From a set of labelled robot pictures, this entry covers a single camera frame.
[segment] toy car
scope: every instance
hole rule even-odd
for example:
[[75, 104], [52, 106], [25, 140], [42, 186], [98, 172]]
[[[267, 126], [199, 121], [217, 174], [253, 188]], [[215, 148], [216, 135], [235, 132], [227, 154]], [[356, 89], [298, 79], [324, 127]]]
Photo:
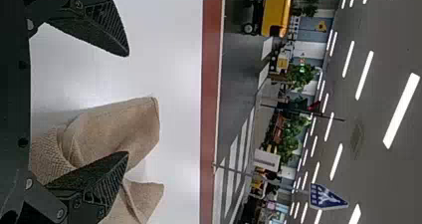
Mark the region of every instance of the toy car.
[[284, 37], [289, 28], [292, 0], [248, 0], [254, 6], [252, 23], [243, 25], [243, 33], [264, 37]]

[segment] beige cloth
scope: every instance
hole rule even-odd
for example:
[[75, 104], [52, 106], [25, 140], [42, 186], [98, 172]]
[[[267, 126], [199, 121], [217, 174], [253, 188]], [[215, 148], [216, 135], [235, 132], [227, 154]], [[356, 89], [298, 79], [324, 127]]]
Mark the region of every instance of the beige cloth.
[[[159, 140], [159, 126], [155, 98], [92, 109], [35, 138], [30, 169], [46, 184], [114, 152], [128, 151], [128, 172], [154, 149]], [[111, 212], [102, 223], [145, 224], [163, 192], [162, 184], [124, 179]]]

